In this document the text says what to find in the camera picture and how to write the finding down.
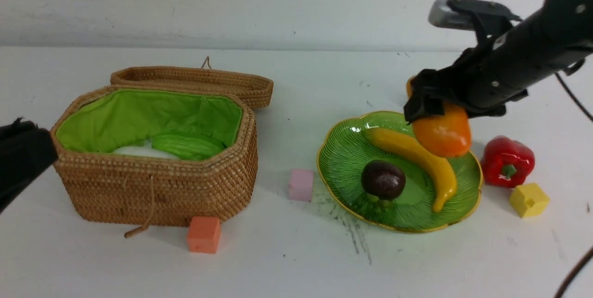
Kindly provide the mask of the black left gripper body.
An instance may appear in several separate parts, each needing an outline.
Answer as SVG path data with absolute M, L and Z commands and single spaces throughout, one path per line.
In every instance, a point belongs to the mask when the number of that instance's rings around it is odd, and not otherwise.
M 58 159 L 50 131 L 17 118 L 0 128 L 0 211 Z

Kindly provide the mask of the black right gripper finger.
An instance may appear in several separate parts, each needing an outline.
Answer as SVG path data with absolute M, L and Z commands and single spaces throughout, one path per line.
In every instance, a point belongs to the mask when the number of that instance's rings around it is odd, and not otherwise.
M 404 105 L 404 118 L 407 123 L 420 119 L 445 115 L 447 92 L 410 92 Z

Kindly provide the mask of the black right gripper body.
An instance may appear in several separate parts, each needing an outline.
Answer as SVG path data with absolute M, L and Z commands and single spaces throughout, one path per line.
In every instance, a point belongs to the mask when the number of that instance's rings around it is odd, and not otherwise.
M 466 110 L 469 118 L 501 117 L 506 104 L 528 96 L 528 61 L 498 50 L 468 48 L 449 67 L 423 69 L 413 92 L 447 92 L 445 102 Z

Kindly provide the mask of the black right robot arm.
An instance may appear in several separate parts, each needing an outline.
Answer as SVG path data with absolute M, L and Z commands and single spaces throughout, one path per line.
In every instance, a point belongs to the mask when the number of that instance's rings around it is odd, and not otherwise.
M 578 71 L 592 53 L 592 1 L 544 0 L 525 19 L 492 1 L 434 1 L 429 22 L 474 32 L 477 45 L 449 67 L 422 70 L 411 80 L 406 121 L 442 116 L 447 103 L 470 119 L 504 116 L 506 103 L 527 97 L 533 84 Z

